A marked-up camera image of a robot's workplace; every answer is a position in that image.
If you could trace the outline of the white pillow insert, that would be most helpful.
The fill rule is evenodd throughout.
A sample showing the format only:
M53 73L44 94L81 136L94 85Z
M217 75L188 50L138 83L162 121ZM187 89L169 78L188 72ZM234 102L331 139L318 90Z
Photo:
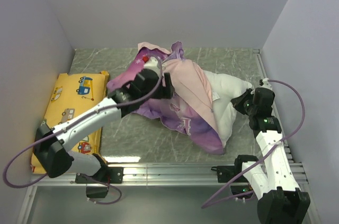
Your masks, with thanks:
M217 133L222 146L225 147L232 135L233 124L237 115L231 100L244 94L253 85L228 74L216 74L206 70L204 74L212 89L212 110L217 125Z

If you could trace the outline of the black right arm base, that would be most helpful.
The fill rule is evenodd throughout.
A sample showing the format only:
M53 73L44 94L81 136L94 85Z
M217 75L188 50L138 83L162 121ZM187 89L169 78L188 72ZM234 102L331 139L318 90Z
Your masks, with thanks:
M211 171L216 172L218 183L228 183L234 176L237 175L236 168L234 165L230 166L212 166ZM226 199L235 199L248 201L253 198L256 198L256 195L253 191L248 180L241 176L237 178L233 183L241 183L241 185L230 185L231 196L228 196Z

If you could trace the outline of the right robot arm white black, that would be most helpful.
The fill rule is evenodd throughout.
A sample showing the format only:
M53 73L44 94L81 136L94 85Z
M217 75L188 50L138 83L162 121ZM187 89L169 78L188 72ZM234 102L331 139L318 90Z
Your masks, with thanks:
M264 160L239 155L233 174L248 181L257 199L260 223L302 223L310 197L300 189L290 168L283 145L279 120L272 114L275 93L270 88L247 89L231 100L236 111L247 115Z

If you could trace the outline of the pink pillowcase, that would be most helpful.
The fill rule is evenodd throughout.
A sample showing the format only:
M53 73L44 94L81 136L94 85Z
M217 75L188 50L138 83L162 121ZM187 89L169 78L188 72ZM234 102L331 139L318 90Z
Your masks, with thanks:
M170 130L188 135L190 139L209 154L224 154L225 144L218 134L213 113L212 87L200 66L184 58L180 41L172 44L171 51L148 42L138 44L138 53L128 69L108 81L108 91L120 88L133 80L144 67L143 58L157 57L162 62L163 72L169 73L174 87L171 99L150 99L136 114L149 119L160 119Z

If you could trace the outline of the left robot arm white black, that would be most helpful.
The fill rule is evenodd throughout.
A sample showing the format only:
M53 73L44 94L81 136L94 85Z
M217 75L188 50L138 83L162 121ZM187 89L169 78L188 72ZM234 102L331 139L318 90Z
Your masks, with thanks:
M73 171L100 183L109 168L97 154L81 154L72 148L106 123L120 120L136 111L149 99L171 99L174 94L169 73L158 75L143 69L133 80L110 92L99 104L83 114L50 129L47 124L37 129L33 153L50 178Z

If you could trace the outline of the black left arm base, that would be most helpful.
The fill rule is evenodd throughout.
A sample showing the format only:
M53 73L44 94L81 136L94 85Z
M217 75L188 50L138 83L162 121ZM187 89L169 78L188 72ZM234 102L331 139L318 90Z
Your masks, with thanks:
M95 175L88 176L82 173L76 174L75 184L86 185L85 193L89 201L108 205L117 203L122 198L122 192L115 184L121 184L123 181L123 167L107 167L99 170ZM111 202L102 202L99 199L105 199L110 189L118 193L117 199Z

